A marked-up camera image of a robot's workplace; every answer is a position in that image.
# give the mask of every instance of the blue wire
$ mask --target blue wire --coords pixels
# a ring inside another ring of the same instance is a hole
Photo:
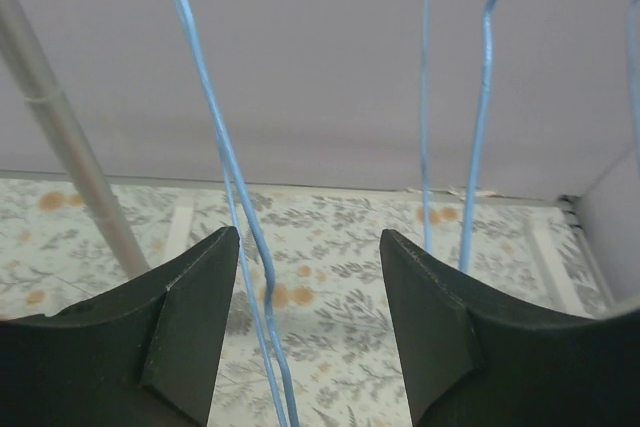
[[[484,63],[482,66],[482,84],[478,97],[478,110],[476,114],[476,125],[473,137],[473,148],[471,151],[471,162],[469,167],[469,178],[467,181],[467,193],[464,204],[464,220],[462,224],[462,237],[460,240],[460,264],[459,269],[467,273],[469,271],[469,260],[471,256],[471,232],[473,227],[473,212],[475,209],[475,192],[478,185],[478,175],[480,173],[480,163],[482,158],[482,144],[484,141],[484,130],[487,123],[487,113],[489,109],[489,99],[491,98],[491,78],[493,73],[493,36],[492,36],[492,15],[498,0],[487,0],[483,15],[484,34]],[[428,63],[429,53],[429,13],[431,0],[423,0],[423,29],[422,29],[422,99],[420,105],[421,117],[421,166],[422,166],[422,202],[425,217],[428,216],[428,161],[427,161],[427,92],[428,92]],[[432,248],[430,227],[425,218],[425,245],[427,251]]]
[[[636,161],[640,172],[640,87],[638,86],[638,61],[636,55],[636,11],[640,0],[632,0],[627,10],[627,84],[629,85],[629,102],[636,134]]]
[[[229,137],[226,125],[224,123],[222,112],[220,111],[220,108],[218,106],[218,102],[213,89],[213,84],[211,83],[206,61],[204,59],[204,54],[202,52],[202,47],[200,45],[198,30],[197,30],[195,18],[193,16],[193,12],[191,10],[190,2],[189,0],[174,0],[174,1],[176,3],[178,15],[180,17],[180,20],[185,30],[185,35],[191,46],[192,54],[193,54],[196,66],[198,68],[198,72],[200,74],[200,81],[202,84],[202,88],[205,92],[207,102],[209,104],[209,110],[214,119],[216,136],[218,141],[218,150],[219,150],[219,154],[220,154],[221,162],[223,166],[225,187],[227,190],[227,196],[229,200],[229,207],[230,207],[233,223],[237,228],[239,227],[237,212],[236,212],[234,200],[233,200],[233,192],[231,190],[231,183],[230,183],[227,169],[231,170],[233,180],[235,182],[236,188],[238,190],[238,194],[240,196],[240,202],[245,211],[245,214],[247,215],[251,232],[255,238],[256,245],[258,247],[258,252],[260,253],[260,257],[262,258],[262,262],[264,264],[265,279],[267,284],[265,299],[264,299],[267,330],[269,332],[269,337],[271,338],[271,342],[273,343],[273,348],[276,354],[276,358],[278,360],[278,364],[280,365],[280,373],[282,375],[282,383],[283,383],[284,392],[285,392],[285,399],[287,402],[289,422],[291,423],[292,427],[299,427],[300,422],[298,420],[298,412],[297,412],[297,407],[295,402],[295,394],[293,390],[293,380],[291,378],[289,365],[287,364],[286,356],[282,348],[282,342],[278,335],[278,330],[275,324],[275,317],[273,313],[273,290],[275,287],[275,269],[273,266],[273,260],[271,258],[271,254],[269,252],[269,248],[267,246],[266,240],[264,238],[262,228],[260,227],[260,224],[258,222],[255,209],[253,208],[253,204],[251,203],[249,192],[244,182],[244,178],[242,175],[242,171],[240,170],[240,166],[238,165],[238,161],[235,156],[233,145],[231,143],[231,139]],[[269,355],[266,348],[264,334],[262,333],[262,324],[261,322],[259,322],[260,318],[258,314],[258,307],[255,300],[255,295],[253,293],[251,276],[248,271],[248,266],[246,263],[246,255],[244,253],[242,243],[240,244],[240,247],[241,247],[240,259],[241,259],[241,264],[243,269],[243,275],[245,276],[245,282],[247,283],[247,291],[248,291],[247,293],[248,293],[249,302],[251,305],[253,318],[254,318],[254,321],[256,322],[256,332],[258,335],[258,342],[260,343],[260,350],[264,358],[265,368],[267,370],[267,377],[269,379],[269,385],[271,387],[274,404],[276,406],[276,412],[278,414],[278,420],[281,426],[287,427],[287,421],[284,417],[282,402],[280,401],[280,396],[277,388],[277,381],[275,380],[275,375],[273,373],[273,368],[271,367],[271,361],[269,359]]]

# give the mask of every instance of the metal pole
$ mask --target metal pole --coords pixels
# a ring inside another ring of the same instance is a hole
[[[18,0],[0,0],[0,51],[26,104],[130,279],[148,265]]]

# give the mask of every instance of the blue wire hanger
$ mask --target blue wire hanger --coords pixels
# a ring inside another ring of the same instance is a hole
[[[249,191],[244,182],[240,166],[238,165],[235,151],[233,149],[231,138],[229,137],[222,112],[220,110],[220,107],[218,106],[218,101],[213,89],[213,84],[210,80],[204,53],[202,52],[202,47],[200,45],[200,38],[198,35],[196,20],[191,10],[190,2],[189,0],[174,0],[174,2],[176,4],[176,9],[178,11],[180,21],[182,22],[182,26],[184,28],[185,36],[187,38],[187,41],[189,42],[189,45],[191,46],[193,58],[200,75],[200,82],[202,84],[202,88],[209,104],[211,116],[214,120],[218,153],[220,155],[220,163],[222,164],[224,184],[227,191],[227,200],[229,202],[229,209],[231,211],[233,225],[238,229],[239,232],[241,232],[240,224],[238,221],[238,213],[235,208],[229,171],[231,172],[231,177],[233,178],[233,182],[238,191],[238,195],[240,196],[240,203],[242,204],[242,208],[244,209],[244,212],[249,221],[251,233],[255,238],[258,252],[260,253],[260,257],[264,265],[265,279],[267,284],[264,299],[267,330],[269,332],[269,337],[271,338],[273,350],[276,354],[276,359],[278,360],[278,364],[280,365],[280,373],[282,375],[282,383],[284,386],[285,399],[287,402],[289,423],[291,424],[291,427],[299,427],[300,422],[298,420],[298,412],[293,390],[293,380],[284,350],[282,348],[282,342],[280,340],[280,336],[278,335],[278,329],[276,327],[275,317],[273,313],[273,290],[275,287],[275,269],[273,266],[273,259],[271,257],[271,253],[269,252],[269,248],[264,238],[262,228],[260,227],[260,223],[258,222],[256,211],[249,197]],[[267,372],[267,378],[269,380],[269,387],[271,389],[278,422],[282,427],[288,427],[289,423],[287,422],[287,418],[284,414],[282,401],[280,400],[280,392],[278,390],[278,382],[273,371],[266,339],[264,337],[260,312],[253,290],[253,281],[251,279],[251,274],[249,272],[249,267],[247,264],[246,253],[244,251],[244,246],[242,243],[242,235],[240,235],[240,263],[242,265],[242,274],[244,276],[245,284],[247,287],[247,296],[249,298],[249,304],[251,306],[253,321],[256,326],[258,343],[260,344],[260,351],[264,360],[264,365]]]
[[[467,193],[464,204],[464,220],[462,224],[462,238],[460,240],[460,264],[459,269],[468,273],[471,254],[471,232],[473,226],[473,212],[475,208],[475,193],[478,185],[480,161],[482,156],[482,144],[484,141],[484,129],[487,123],[489,99],[491,98],[491,77],[493,74],[493,34],[492,16],[498,0],[487,0],[483,15],[484,34],[484,63],[482,66],[482,84],[478,97],[478,110],[476,114],[476,126],[473,136],[473,148],[471,152],[471,164],[467,181]],[[433,243],[431,239],[431,227],[428,221],[429,215],[429,163],[427,147],[427,97],[429,86],[429,32],[430,32],[431,0],[423,0],[423,24],[422,24],[422,83],[420,99],[420,156],[421,156],[421,180],[422,180],[422,206],[425,212],[424,238],[425,248],[431,253]]]
[[[632,0],[627,10],[627,84],[629,102],[636,134],[636,161],[640,172],[640,86],[638,85],[638,46],[636,44],[636,14],[640,0]]]

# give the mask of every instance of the flower pattern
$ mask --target flower pattern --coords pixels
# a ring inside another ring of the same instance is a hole
[[[152,266],[161,262],[175,202],[185,193],[196,198],[189,245],[230,223],[224,192],[186,190],[114,186]],[[408,426],[378,242],[384,228],[422,242],[425,215],[419,198],[316,192],[282,188],[252,194],[276,264],[274,306],[301,423]],[[53,314],[126,280],[71,184],[0,180],[0,198],[3,318]],[[548,222],[587,311],[601,312],[603,297],[562,211],[555,207],[478,205],[470,274],[510,295],[555,308],[523,228],[534,215]],[[433,202],[426,221],[433,230],[434,255],[456,265],[460,202],[453,197]],[[262,264],[244,218],[241,228],[255,295],[261,299]],[[277,426],[254,329],[238,269],[210,426]],[[278,372],[275,358],[274,367]]]

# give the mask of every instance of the white wall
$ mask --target white wall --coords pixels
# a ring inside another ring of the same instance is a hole
[[[579,216],[616,300],[640,292],[640,176],[628,149],[579,203]]]
[[[21,0],[108,173],[220,178],[170,0]],[[484,0],[434,0],[433,184],[465,183]],[[629,0],[502,0],[481,186],[581,194],[630,135]],[[421,0],[193,0],[254,182],[417,186]],[[59,165],[0,70],[0,169]]]

